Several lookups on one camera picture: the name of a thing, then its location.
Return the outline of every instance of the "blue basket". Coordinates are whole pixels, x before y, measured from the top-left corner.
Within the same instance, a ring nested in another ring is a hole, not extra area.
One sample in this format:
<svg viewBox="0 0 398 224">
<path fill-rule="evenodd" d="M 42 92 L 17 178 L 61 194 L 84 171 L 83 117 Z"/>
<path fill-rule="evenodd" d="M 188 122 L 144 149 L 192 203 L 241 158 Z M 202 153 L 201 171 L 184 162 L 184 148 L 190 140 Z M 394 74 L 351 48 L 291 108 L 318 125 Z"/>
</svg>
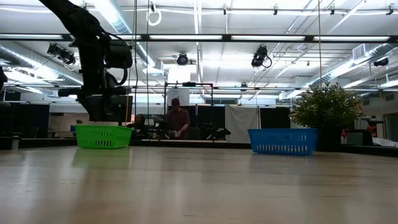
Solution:
<svg viewBox="0 0 398 224">
<path fill-rule="evenodd" d="M 318 130 L 298 129 L 249 129 L 253 152 L 309 156 L 317 147 Z"/>
</svg>

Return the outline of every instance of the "plant pot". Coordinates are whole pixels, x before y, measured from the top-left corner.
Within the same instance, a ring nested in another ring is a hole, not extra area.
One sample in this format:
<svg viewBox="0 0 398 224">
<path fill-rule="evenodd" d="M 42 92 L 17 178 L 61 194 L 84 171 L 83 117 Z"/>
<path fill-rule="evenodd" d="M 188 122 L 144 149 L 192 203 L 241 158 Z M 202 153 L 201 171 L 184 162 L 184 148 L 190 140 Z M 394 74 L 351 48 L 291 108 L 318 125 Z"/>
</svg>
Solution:
<svg viewBox="0 0 398 224">
<path fill-rule="evenodd" d="M 318 131 L 317 151 L 338 152 L 340 150 L 341 128 L 323 128 Z"/>
</svg>

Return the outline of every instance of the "potted plant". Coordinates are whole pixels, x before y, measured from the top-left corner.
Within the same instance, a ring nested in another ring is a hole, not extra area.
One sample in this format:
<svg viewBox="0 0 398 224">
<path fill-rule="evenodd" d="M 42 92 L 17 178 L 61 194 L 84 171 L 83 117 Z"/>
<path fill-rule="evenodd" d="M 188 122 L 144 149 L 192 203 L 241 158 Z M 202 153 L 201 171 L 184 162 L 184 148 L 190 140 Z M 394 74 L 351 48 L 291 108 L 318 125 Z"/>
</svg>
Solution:
<svg viewBox="0 0 398 224">
<path fill-rule="evenodd" d="M 350 126 L 360 114 L 358 97 L 351 96 L 339 84 L 310 86 L 297 106 L 292 120 L 319 130 L 317 150 L 321 151 L 338 150 L 342 128 Z"/>
</svg>

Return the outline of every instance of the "person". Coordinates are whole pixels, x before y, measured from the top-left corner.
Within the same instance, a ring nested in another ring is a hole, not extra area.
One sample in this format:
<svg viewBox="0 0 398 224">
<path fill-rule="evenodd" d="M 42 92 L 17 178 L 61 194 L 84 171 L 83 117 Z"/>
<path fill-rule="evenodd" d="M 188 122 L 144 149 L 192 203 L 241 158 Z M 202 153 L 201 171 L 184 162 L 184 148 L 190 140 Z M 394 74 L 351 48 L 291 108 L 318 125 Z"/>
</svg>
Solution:
<svg viewBox="0 0 398 224">
<path fill-rule="evenodd" d="M 142 140 L 147 137 L 145 117 L 141 114 L 134 118 L 134 124 L 128 124 L 127 128 L 132 128 L 131 139 Z"/>
<path fill-rule="evenodd" d="M 175 139 L 187 139 L 187 129 L 190 125 L 189 113 L 180 108 L 180 100 L 172 100 L 172 109 L 166 115 L 166 123 L 169 129 L 169 137 Z"/>
</svg>

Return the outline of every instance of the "spotlight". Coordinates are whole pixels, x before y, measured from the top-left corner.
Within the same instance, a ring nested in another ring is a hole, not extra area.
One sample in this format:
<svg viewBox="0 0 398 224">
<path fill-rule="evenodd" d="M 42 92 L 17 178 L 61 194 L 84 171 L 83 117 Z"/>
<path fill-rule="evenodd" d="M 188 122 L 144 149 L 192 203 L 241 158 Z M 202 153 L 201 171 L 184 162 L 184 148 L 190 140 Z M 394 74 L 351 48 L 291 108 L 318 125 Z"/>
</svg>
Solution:
<svg viewBox="0 0 398 224">
<path fill-rule="evenodd" d="M 50 44 L 47 53 L 53 57 L 57 57 L 67 65 L 74 65 L 76 63 L 76 58 L 73 52 L 67 52 L 56 44 Z"/>
<path fill-rule="evenodd" d="M 178 65 L 186 65 L 187 63 L 188 63 L 187 53 L 180 53 L 180 56 L 178 56 L 178 59 L 177 59 L 177 64 Z"/>
<path fill-rule="evenodd" d="M 268 58 L 271 61 L 271 64 L 269 66 L 263 65 L 265 59 Z M 251 60 L 251 66 L 253 68 L 258 68 L 260 66 L 264 66 L 265 68 L 269 68 L 272 65 L 272 60 L 271 58 L 268 57 L 268 50 L 267 46 L 263 45 L 257 49 L 257 52 L 253 56 L 253 60 Z"/>
<path fill-rule="evenodd" d="M 389 63 L 388 58 L 385 58 L 385 59 L 382 59 L 380 61 L 373 62 L 373 65 L 376 66 L 376 67 L 378 67 L 378 66 L 386 66 L 386 65 L 388 65 L 388 63 Z"/>
<path fill-rule="evenodd" d="M 247 88 L 247 87 L 248 87 L 248 84 L 247 84 L 247 83 L 242 83 L 242 84 L 241 84 L 241 87 Z"/>
</svg>

